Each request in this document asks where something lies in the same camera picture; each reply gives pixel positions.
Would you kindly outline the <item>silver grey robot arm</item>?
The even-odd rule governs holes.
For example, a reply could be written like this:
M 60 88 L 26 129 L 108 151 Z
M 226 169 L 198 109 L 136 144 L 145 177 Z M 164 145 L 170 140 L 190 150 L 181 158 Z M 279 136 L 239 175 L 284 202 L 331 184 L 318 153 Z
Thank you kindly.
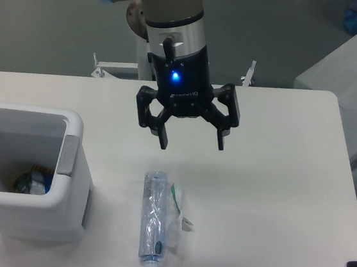
M 202 117 L 217 129 L 223 150 L 224 137 L 238 127 L 240 112 L 235 86 L 214 88 L 210 82 L 203 0 L 141 0 L 141 4 L 158 87 L 139 89 L 139 125 L 150 128 L 166 149 L 165 123 L 170 117 Z

